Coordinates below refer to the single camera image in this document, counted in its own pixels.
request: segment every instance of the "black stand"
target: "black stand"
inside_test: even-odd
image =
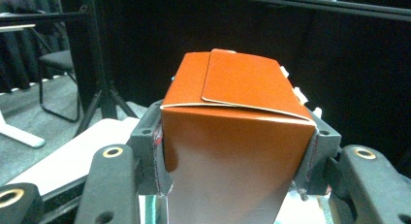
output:
[[[93,67],[96,72],[99,91],[94,95],[75,136],[88,128],[99,106],[102,110],[103,118],[117,119],[116,105],[123,109],[128,116],[137,117],[119,96],[110,79],[111,63],[107,47],[106,25],[103,17],[104,13],[100,10],[103,7],[103,1],[83,0],[83,2],[85,3],[83,7],[90,14],[88,34],[91,39]]]

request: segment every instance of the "cardboard box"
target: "cardboard box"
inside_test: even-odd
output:
[[[273,223],[315,130],[278,63],[187,53],[162,110],[170,223]]]

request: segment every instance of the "curtain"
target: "curtain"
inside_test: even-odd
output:
[[[17,8],[61,13],[59,0],[0,0],[0,13],[16,13]],[[44,37],[53,51],[68,49],[67,38]],[[30,82],[38,81],[38,58],[44,53],[29,29],[0,33],[0,93],[27,89]],[[45,78],[52,79],[55,74],[46,70]]]

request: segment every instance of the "box front face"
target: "box front face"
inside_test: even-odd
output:
[[[163,111],[170,223],[272,223],[314,127],[193,109]]]

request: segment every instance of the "box top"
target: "box top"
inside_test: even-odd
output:
[[[275,60],[228,50],[187,53],[161,108],[209,106],[272,112],[315,125]]]

